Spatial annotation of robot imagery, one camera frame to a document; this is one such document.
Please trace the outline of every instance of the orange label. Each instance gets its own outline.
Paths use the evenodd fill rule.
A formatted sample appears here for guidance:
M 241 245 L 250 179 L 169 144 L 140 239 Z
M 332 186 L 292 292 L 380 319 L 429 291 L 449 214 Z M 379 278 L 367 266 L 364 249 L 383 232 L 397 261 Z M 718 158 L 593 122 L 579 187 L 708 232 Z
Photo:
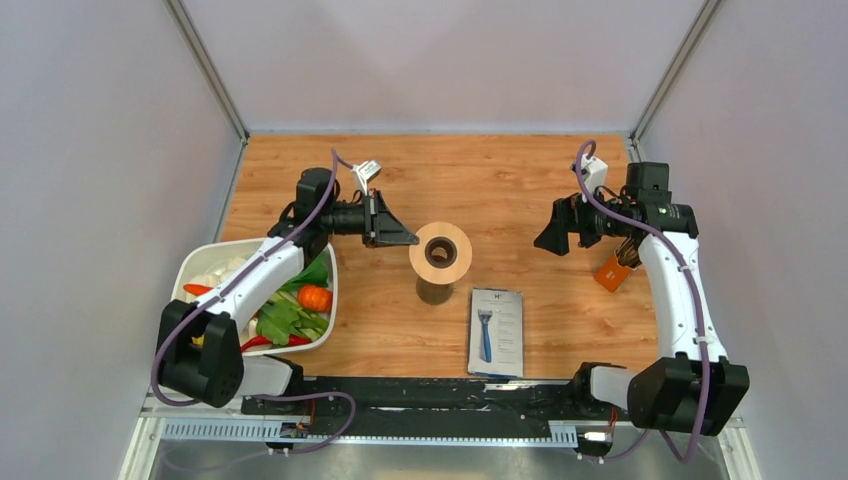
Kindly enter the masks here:
M 616 291 L 616 289 L 627 280 L 627 277 L 633 273 L 633 269 L 630 267 L 623 267 L 618 264 L 618 259 L 615 258 L 615 254 L 610 255 L 610 258 L 607 259 L 607 263 L 604 264 L 603 267 L 600 268 L 597 272 L 595 272 L 595 281 L 600 283 L 610 292 Z

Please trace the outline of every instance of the product box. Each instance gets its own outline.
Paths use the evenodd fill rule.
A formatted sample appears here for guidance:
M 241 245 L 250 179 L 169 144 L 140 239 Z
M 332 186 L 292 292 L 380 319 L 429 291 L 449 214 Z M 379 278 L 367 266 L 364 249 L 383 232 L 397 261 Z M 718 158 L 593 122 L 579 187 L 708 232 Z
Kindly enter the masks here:
M 468 373 L 487 377 L 524 375 L 524 296 L 492 288 L 471 291 Z

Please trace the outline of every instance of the gray wall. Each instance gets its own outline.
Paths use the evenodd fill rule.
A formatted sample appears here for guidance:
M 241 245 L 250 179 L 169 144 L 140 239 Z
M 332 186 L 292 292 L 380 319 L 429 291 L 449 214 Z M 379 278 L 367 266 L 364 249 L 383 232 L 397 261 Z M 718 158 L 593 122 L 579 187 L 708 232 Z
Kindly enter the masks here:
M 0 476 L 111 479 L 239 146 L 161 1 L 0 8 Z
M 254 130 L 632 128 L 701 0 L 186 0 Z
M 729 1 L 645 143 L 701 228 L 764 478 L 844 478 L 848 4 Z

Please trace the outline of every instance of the red chili pepper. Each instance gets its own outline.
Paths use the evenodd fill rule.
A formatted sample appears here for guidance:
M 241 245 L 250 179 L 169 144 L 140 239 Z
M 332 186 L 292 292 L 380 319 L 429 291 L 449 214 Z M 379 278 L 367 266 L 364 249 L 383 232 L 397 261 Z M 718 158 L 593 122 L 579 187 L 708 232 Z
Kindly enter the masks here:
M 289 343 L 286 345 L 287 347 L 297 347 L 300 345 L 308 345 L 312 343 L 312 340 L 308 338 L 298 337 L 297 335 L 289 335 Z M 248 348 L 259 347 L 262 345 L 270 345 L 271 340 L 263 337 L 262 335 L 257 335 L 250 340 L 244 342 L 244 345 L 241 346 L 241 351 L 244 353 Z
M 200 285 L 197 283 L 186 283 L 183 285 L 183 290 L 194 295 L 195 297 L 199 297 L 206 292 L 212 290 L 212 287 L 207 287 L 206 285 Z
M 312 340 L 308 338 L 298 337 L 297 335 L 289 335 L 289 344 L 287 347 L 297 347 L 300 345 L 309 345 Z
M 241 351 L 244 353 L 248 348 L 258 347 L 260 345 L 270 345 L 271 340 L 263 337 L 262 335 L 257 335 L 250 340 L 244 342 L 244 345 L 241 346 Z

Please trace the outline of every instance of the white plastic tray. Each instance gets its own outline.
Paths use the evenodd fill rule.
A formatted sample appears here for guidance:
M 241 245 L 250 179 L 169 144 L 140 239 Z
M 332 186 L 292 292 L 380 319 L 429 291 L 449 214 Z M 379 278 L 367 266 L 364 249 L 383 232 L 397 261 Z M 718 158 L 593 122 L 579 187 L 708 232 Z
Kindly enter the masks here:
M 265 241 L 264 238 L 254 238 L 250 240 L 213 243 L 210 245 L 204 245 L 191 252 L 180 267 L 180 273 L 177 274 L 177 281 L 174 283 L 174 290 L 171 292 L 171 298 L 175 300 L 182 300 L 184 302 L 194 301 L 194 295 L 186 293 L 183 290 L 183 285 L 188 283 L 197 275 L 216 273 L 226 269 L 228 260 L 233 257 L 242 257 L 244 259 L 250 258 L 259 246 L 262 245 L 263 241 Z M 313 348 L 320 347 L 321 344 L 327 340 L 327 337 L 329 337 L 330 333 L 333 331 L 333 325 L 336 323 L 336 309 L 339 301 L 339 272 L 338 266 L 336 265 L 336 252 L 333 250 L 333 246 L 327 244 L 327 248 L 324 250 L 327 252 L 325 262 L 329 272 L 329 285 L 327 286 L 327 289 L 333 292 L 333 306 L 330 308 L 329 315 L 326 313 L 320 314 L 330 322 L 330 325 L 327 327 L 327 331 L 324 332 L 324 335 L 308 345 L 279 348 L 272 348 L 270 345 L 255 347 L 249 352 L 245 352 L 244 356 L 247 357 L 311 350 Z M 254 336 L 256 336 L 256 321 L 251 320 L 248 327 L 244 329 L 244 331 L 239 332 L 239 343 L 243 344 Z

